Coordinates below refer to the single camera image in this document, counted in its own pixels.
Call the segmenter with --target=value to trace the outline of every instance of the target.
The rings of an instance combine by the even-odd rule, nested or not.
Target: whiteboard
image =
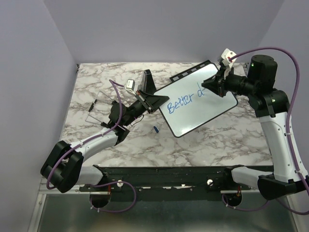
[[[206,65],[155,93],[169,96],[160,111],[175,137],[179,138],[237,106],[238,101],[231,92],[221,98],[201,86],[217,72],[214,64]]]

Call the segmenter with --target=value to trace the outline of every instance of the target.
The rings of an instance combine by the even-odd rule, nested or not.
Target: marble surface
[[[167,85],[169,77],[195,63],[107,63],[82,64],[76,80],[62,139],[67,142],[86,138],[101,130],[101,126],[85,122],[87,111],[98,91],[116,100],[109,79],[120,84],[139,77],[150,69],[157,88]],[[242,65],[235,66],[235,74],[244,75]],[[135,101],[119,88],[126,106]],[[93,116],[108,121],[111,99],[99,95]],[[153,166],[217,166],[271,165],[271,156],[254,111],[245,97],[229,112],[183,136],[173,137],[160,112],[146,114],[136,125],[129,126],[127,138],[119,145],[97,153],[85,165],[122,167]]]

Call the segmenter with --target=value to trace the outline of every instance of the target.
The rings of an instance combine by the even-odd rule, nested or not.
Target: black metal frame
[[[113,181],[126,181],[135,188],[137,201],[194,201],[208,200],[220,201],[222,190],[237,190],[240,186],[230,181],[230,168],[226,166],[215,167],[98,167],[103,174],[99,184]],[[272,172],[273,166],[248,166],[248,168]],[[249,189],[241,185],[242,190]],[[84,186],[81,192],[108,191],[107,187],[94,188]],[[112,197],[108,195],[92,194],[90,197],[95,202],[102,203],[130,202],[132,189],[127,185],[112,186]]]

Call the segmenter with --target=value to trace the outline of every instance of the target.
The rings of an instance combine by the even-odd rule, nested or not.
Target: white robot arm
[[[226,49],[219,57],[219,72],[212,79],[205,80],[202,86],[221,97],[231,91],[249,98],[249,105],[255,110],[261,123],[274,165],[273,173],[243,166],[232,168],[230,174],[233,181],[259,189],[267,200],[304,190],[305,183],[302,182],[300,174],[308,183],[308,172],[297,150],[291,119],[287,132],[289,101],[283,91],[273,88],[277,63],[272,57],[255,55],[251,59],[248,76],[238,76],[230,73],[231,65],[235,61],[232,61],[232,57],[237,56]],[[294,157],[288,136],[293,143]]]

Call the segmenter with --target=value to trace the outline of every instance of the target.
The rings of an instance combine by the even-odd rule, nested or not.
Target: white wall
[[[0,2],[0,227],[28,229],[76,64],[42,0]]]
[[[80,63],[216,60],[259,45],[283,0],[44,0]]]
[[[309,1],[286,0],[277,17],[271,24],[260,46],[278,46],[296,56],[300,66],[300,86],[292,113],[292,124],[302,161],[309,169]],[[295,68],[291,60],[280,52],[264,52],[278,62],[275,87],[284,90],[291,99],[295,85]],[[309,197],[306,192],[297,194],[296,207],[300,211],[309,210]],[[303,231],[309,231],[309,216],[301,216]]]

